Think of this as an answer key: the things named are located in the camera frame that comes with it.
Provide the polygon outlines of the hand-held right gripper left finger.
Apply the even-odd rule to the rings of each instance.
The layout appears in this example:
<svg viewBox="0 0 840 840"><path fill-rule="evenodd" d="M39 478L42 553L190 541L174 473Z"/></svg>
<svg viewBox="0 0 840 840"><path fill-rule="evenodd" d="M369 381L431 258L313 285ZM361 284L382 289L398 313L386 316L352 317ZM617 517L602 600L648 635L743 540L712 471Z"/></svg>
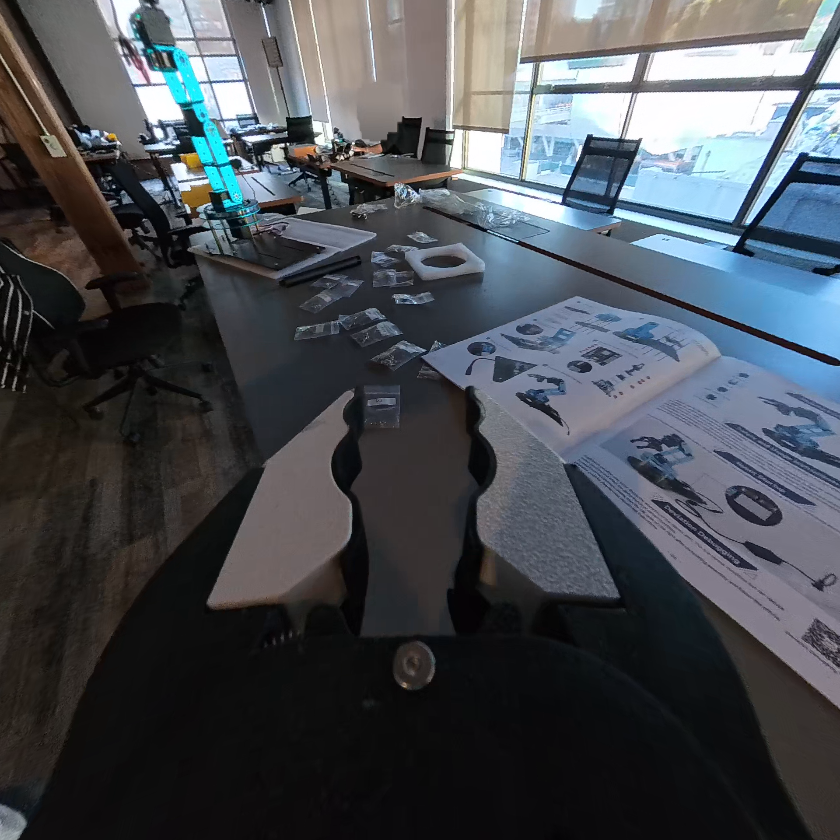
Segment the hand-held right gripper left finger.
<svg viewBox="0 0 840 840"><path fill-rule="evenodd" d="M353 485L362 471L361 391L348 390L265 462L206 607L280 607L302 625L314 606L364 621L369 550Z"/></svg>

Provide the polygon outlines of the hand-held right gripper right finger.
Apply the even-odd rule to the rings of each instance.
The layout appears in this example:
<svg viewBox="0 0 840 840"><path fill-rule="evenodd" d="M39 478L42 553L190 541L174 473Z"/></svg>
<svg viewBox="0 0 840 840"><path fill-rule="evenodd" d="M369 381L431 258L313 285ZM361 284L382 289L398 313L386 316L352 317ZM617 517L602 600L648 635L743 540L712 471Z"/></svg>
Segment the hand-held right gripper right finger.
<svg viewBox="0 0 840 840"><path fill-rule="evenodd" d="M487 393L469 386L465 399L476 489L448 590L456 633L477 633L505 605L526 628L560 606L621 606L563 459Z"/></svg>

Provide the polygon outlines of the small clear screw pouch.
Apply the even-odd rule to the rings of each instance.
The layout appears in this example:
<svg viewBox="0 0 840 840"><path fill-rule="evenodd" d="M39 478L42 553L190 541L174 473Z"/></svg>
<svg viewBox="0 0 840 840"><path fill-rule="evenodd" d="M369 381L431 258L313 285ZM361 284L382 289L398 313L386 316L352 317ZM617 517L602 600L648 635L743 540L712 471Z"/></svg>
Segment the small clear screw pouch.
<svg viewBox="0 0 840 840"><path fill-rule="evenodd" d="M362 391L366 428L399 428L402 388L399 385L365 385Z"/></svg>

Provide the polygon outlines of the dark work desk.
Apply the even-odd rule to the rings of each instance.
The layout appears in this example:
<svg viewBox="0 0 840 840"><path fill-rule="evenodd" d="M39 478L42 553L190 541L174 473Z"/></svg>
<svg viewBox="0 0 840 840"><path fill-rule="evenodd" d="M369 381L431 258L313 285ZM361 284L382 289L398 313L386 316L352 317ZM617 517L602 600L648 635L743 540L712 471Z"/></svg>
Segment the dark work desk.
<svg viewBox="0 0 840 840"><path fill-rule="evenodd" d="M365 280L351 302L352 311L377 305L384 290L371 289L370 253L380 245L403 241L403 230L420 229L417 223L403 220L412 209L375 213L362 228L375 228L377 239L353 251L364 259L352 269L352 277ZM439 244L444 244L440 237ZM213 309L224 342L245 414L263 458L273 455L294 434L301 431L342 392L357 385L395 380L405 388L409 419L422 412L430 413L441 423L446 434L442 443L445 455L465 454L467 436L464 427L464 400L452 385L442 381L421 381L416 377L417 362L407 364L394 374L369 365L375 350L359 350L350 339L334 337L294 342L292 334L303 323L306 313L299 304L312 294L303 285L283 287L276 280L261 278L245 270L210 260L198 260L205 281L206 297ZM436 302L427 306L428 314L415 312L395 315L405 336L425 347L440 337L434 316L466 314L466 306L456 303L445 309L443 291L434 283L452 283L468 277L441 280L429 284ZM757 280L766 285L769 275ZM838 279L806 276L805 286L788 290L828 301L838 306ZM818 393L838 400L838 372L811 362L821 377L802 381L800 377L773 370L795 382L808 385ZM787 665L750 635L719 606L696 588L692 599L702 608L710 625L715 627L721 644L738 669L740 680L758 716L774 771L798 815L813 838L838 838L838 709Z"/></svg>

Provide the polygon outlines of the adjoining dark desk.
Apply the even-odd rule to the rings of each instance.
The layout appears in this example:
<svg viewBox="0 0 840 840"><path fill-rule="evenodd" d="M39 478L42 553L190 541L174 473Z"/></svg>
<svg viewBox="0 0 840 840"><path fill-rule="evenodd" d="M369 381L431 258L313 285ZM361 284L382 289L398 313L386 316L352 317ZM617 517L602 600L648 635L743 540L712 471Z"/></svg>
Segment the adjoining dark desk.
<svg viewBox="0 0 840 840"><path fill-rule="evenodd" d="M434 316L442 340L477 336L579 295L680 321L722 352L803 382L821 377L811 362L838 372L838 306L828 301L543 220L534 224L547 231L521 242L434 208L416 208L403 222L447 245L463 242L486 261L481 279L433 284L445 309L467 310Z"/></svg>

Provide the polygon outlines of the dark office desk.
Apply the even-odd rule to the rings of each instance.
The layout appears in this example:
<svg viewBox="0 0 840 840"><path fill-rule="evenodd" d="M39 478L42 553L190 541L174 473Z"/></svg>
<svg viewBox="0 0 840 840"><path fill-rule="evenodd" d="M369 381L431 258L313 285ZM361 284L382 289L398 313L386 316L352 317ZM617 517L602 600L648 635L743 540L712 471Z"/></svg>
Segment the dark office desk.
<svg viewBox="0 0 840 840"><path fill-rule="evenodd" d="M379 193L391 195L398 183L414 185L422 182L445 182L460 175L463 170L447 164L433 164L413 157L376 155L374 157L352 156L343 161L322 161L313 152L313 145L292 147L287 153L287 162L298 168L302 174L313 175L320 184L325 209L332 208L329 191L329 174L339 172L357 182L375 187Z"/></svg>
<svg viewBox="0 0 840 840"><path fill-rule="evenodd" d="M257 202L261 210L295 215L303 202L302 195L289 187L278 175L250 172L238 174L237 180L245 199ZM191 218L198 217L199 207L192 210L189 206L185 206L188 207Z"/></svg>

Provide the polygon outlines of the black office chair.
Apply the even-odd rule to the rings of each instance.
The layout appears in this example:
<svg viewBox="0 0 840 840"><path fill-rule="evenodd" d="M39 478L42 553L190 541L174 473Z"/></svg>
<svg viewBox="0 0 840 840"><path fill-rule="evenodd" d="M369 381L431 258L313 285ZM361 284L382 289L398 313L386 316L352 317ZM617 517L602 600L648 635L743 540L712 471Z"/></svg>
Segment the black office chair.
<svg viewBox="0 0 840 840"><path fill-rule="evenodd" d="M182 313L170 302L124 307L118 288L138 280L138 274L117 272L89 281L85 289L99 291L109 311L85 320L85 299L63 273L26 257L7 238L2 238L1 264L2 270L22 279L35 308L28 376L34 372L47 387L60 389L114 374L114 384L80 409L91 419L100 419L102 405L126 394L119 431L127 445L140 441L140 434L130 429L130 409L138 386L150 395L169 392L194 400L203 413L213 411L214 406L201 393L155 373L165 369L160 354L182 335Z"/></svg>
<svg viewBox="0 0 840 840"><path fill-rule="evenodd" d="M120 193L129 198L126 204L112 207L112 213L124 231L129 231L129 242L144 250L155 252L165 266L179 269L196 266L190 250L192 237L208 231L205 226L178 224L143 187L132 165L124 159L105 164L103 170L119 187Z"/></svg>

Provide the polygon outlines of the black screwdriver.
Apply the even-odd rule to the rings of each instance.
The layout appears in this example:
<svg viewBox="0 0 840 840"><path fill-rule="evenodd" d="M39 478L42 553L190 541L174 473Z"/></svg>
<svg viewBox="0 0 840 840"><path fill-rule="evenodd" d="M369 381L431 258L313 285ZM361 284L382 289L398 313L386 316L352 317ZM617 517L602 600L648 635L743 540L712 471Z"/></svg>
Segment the black screwdriver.
<svg viewBox="0 0 840 840"><path fill-rule="evenodd" d="M360 256L348 256L330 262L322 262L308 269L300 270L294 274L280 278L278 282L283 287L294 287L306 282L319 280L327 275L339 274L345 270L360 266L361 263L362 259Z"/></svg>

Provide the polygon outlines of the white foam sheet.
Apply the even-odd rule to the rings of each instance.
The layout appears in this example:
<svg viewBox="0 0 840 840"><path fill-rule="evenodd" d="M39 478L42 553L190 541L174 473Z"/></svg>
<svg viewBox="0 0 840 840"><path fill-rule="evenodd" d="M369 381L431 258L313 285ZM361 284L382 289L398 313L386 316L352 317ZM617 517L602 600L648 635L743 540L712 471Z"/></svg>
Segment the white foam sheet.
<svg viewBox="0 0 840 840"><path fill-rule="evenodd" d="M285 280L346 257L352 249L374 238L375 233L318 223L308 216L262 217L252 239L213 233L206 241L190 247L190 251L196 259Z"/></svg>

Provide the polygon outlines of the striped cloth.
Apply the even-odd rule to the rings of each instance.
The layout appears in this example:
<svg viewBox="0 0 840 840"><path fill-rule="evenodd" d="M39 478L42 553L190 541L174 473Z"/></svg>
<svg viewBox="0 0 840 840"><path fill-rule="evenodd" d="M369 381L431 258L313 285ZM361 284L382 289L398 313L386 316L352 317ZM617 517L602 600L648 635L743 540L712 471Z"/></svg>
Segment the striped cloth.
<svg viewBox="0 0 840 840"><path fill-rule="evenodd" d="M25 393L35 308L20 276L1 271L1 388Z"/></svg>

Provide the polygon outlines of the yellow storage bin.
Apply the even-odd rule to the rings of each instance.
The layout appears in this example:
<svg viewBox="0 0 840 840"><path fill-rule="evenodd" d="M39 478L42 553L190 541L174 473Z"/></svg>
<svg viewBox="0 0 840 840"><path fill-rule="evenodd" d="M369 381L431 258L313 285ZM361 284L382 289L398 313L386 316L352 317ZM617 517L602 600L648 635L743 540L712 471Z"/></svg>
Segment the yellow storage bin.
<svg viewBox="0 0 840 840"><path fill-rule="evenodd" d="M181 154L181 162L173 163L172 171L185 205L196 210L211 202L214 188L197 153Z"/></svg>

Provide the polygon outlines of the black mesh chair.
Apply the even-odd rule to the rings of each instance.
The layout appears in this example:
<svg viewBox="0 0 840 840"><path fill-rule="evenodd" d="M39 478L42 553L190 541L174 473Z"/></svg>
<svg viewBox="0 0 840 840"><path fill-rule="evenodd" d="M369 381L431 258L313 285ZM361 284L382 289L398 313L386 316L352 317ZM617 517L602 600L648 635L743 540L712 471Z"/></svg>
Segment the black mesh chair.
<svg viewBox="0 0 840 840"><path fill-rule="evenodd" d="M601 215L613 215L642 141L588 134L561 203Z"/></svg>
<svg viewBox="0 0 840 840"><path fill-rule="evenodd" d="M839 271L839 160L799 154L768 200L745 227L733 252L806 257L812 272Z"/></svg>

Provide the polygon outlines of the wooden pillar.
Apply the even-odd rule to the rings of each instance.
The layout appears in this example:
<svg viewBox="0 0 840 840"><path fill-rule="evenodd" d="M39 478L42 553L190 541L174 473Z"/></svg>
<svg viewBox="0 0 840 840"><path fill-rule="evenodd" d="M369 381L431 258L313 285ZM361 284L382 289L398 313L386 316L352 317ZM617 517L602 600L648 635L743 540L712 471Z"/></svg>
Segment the wooden pillar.
<svg viewBox="0 0 840 840"><path fill-rule="evenodd" d="M5 19L1 112L51 197L104 274L141 273L119 223Z"/></svg>

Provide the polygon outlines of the beige roller blind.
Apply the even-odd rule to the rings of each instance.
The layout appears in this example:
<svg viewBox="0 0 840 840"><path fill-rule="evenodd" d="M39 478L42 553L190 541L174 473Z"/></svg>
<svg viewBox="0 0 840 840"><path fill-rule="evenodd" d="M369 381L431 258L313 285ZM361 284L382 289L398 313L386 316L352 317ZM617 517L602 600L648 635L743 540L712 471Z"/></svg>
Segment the beige roller blind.
<svg viewBox="0 0 840 840"><path fill-rule="evenodd" d="M527 2L520 61L782 40L816 46L837 6L821 1Z"/></svg>
<svg viewBox="0 0 840 840"><path fill-rule="evenodd" d="M510 130L523 1L451 3L450 115L454 129Z"/></svg>

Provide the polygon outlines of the large window wall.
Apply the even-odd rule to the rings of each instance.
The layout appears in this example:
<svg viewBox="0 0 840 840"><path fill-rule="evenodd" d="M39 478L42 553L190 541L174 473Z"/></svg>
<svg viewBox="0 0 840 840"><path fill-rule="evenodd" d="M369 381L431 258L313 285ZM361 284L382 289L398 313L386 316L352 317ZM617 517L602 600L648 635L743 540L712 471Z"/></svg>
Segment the large window wall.
<svg viewBox="0 0 840 840"><path fill-rule="evenodd" d="M588 134L640 139L622 203L740 225L798 154L838 157L838 6L815 46L519 60L514 93L508 133L455 129L467 170L559 195Z"/></svg>

